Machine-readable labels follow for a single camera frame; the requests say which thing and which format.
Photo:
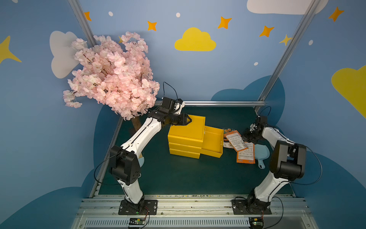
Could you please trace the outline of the yellow drawer cabinet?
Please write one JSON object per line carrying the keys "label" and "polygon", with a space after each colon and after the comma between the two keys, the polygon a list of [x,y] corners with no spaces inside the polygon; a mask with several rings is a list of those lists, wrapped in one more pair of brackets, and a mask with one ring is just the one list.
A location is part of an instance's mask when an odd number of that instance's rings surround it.
{"label": "yellow drawer cabinet", "polygon": [[168,133],[171,155],[199,159],[204,141],[205,117],[189,115],[192,121],[186,126],[171,126]]}

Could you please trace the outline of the orange white-label seed bag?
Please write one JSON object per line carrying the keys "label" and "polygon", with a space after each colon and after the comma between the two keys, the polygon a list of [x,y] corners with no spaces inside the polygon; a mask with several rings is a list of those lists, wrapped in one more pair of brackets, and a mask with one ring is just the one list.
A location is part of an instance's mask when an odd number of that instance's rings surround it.
{"label": "orange white-label seed bag", "polygon": [[246,143],[247,148],[237,152],[236,162],[241,164],[255,164],[254,144]]}

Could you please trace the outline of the yellow top drawer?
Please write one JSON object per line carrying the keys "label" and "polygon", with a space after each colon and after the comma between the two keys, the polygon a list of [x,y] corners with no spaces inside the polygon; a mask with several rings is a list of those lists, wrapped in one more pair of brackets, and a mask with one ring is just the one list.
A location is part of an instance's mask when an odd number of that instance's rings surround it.
{"label": "yellow top drawer", "polygon": [[200,154],[220,158],[223,154],[224,130],[205,126]]}

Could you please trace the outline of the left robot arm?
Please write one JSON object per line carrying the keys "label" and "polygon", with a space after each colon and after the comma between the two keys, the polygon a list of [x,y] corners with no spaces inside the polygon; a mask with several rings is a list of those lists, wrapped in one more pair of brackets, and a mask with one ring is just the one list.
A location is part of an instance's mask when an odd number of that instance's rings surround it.
{"label": "left robot arm", "polygon": [[163,98],[157,109],[147,112],[148,117],[136,133],[119,147],[110,150],[110,174],[115,177],[125,193],[125,199],[141,205],[144,194],[138,178],[141,174],[142,151],[150,140],[165,126],[186,126],[192,119],[182,113],[185,103],[182,99]]}

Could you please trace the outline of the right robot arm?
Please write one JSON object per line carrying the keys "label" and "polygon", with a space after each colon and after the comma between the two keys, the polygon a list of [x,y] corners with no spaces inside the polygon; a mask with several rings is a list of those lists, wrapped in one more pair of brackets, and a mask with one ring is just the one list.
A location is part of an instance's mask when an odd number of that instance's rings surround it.
{"label": "right robot arm", "polygon": [[266,140],[273,148],[269,173],[262,183],[251,191],[246,204],[248,208],[265,210],[283,186],[303,177],[307,148],[289,140],[276,127],[269,125],[267,117],[262,115],[258,115],[255,122],[245,129],[242,138],[254,144]]}

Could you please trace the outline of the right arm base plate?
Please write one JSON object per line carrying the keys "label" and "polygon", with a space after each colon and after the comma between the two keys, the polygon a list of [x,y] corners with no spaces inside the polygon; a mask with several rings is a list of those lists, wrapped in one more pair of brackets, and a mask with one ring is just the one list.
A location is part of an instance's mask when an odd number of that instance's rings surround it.
{"label": "right arm base plate", "polygon": [[231,200],[232,210],[235,215],[271,215],[270,202],[237,198]]}

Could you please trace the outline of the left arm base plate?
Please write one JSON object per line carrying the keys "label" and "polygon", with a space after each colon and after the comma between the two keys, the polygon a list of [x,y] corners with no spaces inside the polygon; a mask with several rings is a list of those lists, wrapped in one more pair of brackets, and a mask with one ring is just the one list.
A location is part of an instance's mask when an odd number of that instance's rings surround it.
{"label": "left arm base plate", "polygon": [[158,200],[141,200],[138,204],[133,204],[124,199],[121,201],[118,215],[156,215]]}

